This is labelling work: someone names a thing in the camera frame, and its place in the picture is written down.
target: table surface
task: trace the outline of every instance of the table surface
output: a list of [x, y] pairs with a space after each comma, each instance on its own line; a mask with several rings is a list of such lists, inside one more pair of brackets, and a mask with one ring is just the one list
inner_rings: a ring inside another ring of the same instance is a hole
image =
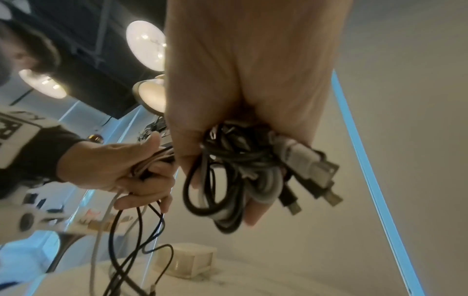
[[[108, 283], [110, 262], [97, 268], [96, 293], [102, 295]], [[60, 274], [38, 277], [32, 282], [9, 288], [0, 296], [87, 296], [90, 265], [86, 264]], [[131, 272], [131, 278], [147, 289], [158, 272], [153, 269], [151, 258], [139, 257]], [[136, 295], [123, 287], [122, 295]], [[246, 263], [217, 260], [209, 274], [193, 279], [163, 276], [156, 288], [158, 296], [351, 296], [304, 277], [280, 269], [253, 266]]]

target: black ceiling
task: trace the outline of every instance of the black ceiling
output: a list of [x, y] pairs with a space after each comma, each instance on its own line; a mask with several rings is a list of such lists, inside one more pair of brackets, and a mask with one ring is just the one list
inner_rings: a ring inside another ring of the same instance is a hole
[[68, 94], [120, 118], [136, 107], [132, 86], [159, 74], [130, 51], [125, 30], [147, 20], [163, 30], [166, 0], [29, 0], [31, 14], [14, 18], [45, 33], [60, 49], [53, 75]]

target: hair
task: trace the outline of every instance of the hair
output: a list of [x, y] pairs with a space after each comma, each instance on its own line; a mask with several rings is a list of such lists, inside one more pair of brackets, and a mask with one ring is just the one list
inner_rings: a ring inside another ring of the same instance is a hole
[[53, 73], [60, 64], [60, 55], [47, 44], [49, 39], [41, 32], [29, 28], [16, 20], [2, 21], [25, 45], [25, 50], [38, 63], [30, 70], [40, 74]]

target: person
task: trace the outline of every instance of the person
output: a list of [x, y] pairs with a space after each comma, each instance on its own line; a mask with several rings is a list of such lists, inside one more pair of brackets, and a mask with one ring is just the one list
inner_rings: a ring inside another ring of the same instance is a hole
[[[310, 145], [351, 0], [169, 0], [165, 118], [185, 173], [206, 130], [262, 122]], [[193, 179], [196, 186], [199, 177]], [[255, 225], [269, 205], [249, 201]]]
[[166, 213], [177, 166], [155, 162], [150, 178], [129, 177], [131, 168], [160, 147], [153, 133], [145, 142], [101, 145], [80, 138], [54, 120], [14, 107], [0, 106], [0, 198], [8, 198], [17, 185], [36, 180], [70, 182], [80, 188], [127, 194], [114, 207], [124, 210], [161, 200]]
[[13, 70], [50, 74], [59, 64], [57, 48], [43, 33], [16, 20], [0, 20], [0, 86]]

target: white wall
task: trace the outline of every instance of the white wall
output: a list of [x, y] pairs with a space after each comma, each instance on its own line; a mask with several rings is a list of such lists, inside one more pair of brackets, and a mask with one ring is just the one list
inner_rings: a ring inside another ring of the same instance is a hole
[[358, 1], [337, 73], [428, 296], [468, 295], [468, 2]]
[[212, 245], [221, 258], [291, 270], [355, 295], [407, 295], [332, 95], [314, 146], [341, 165], [335, 186], [345, 201], [336, 208], [296, 184], [300, 214], [291, 217], [278, 202], [255, 227], [223, 235], [185, 209], [179, 173], [161, 241]]

